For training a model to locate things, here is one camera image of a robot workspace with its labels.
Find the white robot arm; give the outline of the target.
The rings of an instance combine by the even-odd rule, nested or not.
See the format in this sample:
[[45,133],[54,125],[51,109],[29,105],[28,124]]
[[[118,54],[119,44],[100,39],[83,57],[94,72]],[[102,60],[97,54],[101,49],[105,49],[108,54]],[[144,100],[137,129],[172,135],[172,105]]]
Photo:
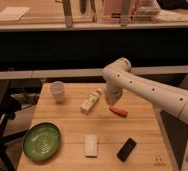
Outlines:
[[[126,89],[188,124],[188,90],[132,74],[127,58],[119,58],[108,64],[102,70],[102,76],[106,80],[104,92],[108,105],[113,106]],[[188,171],[188,140],[181,171]]]

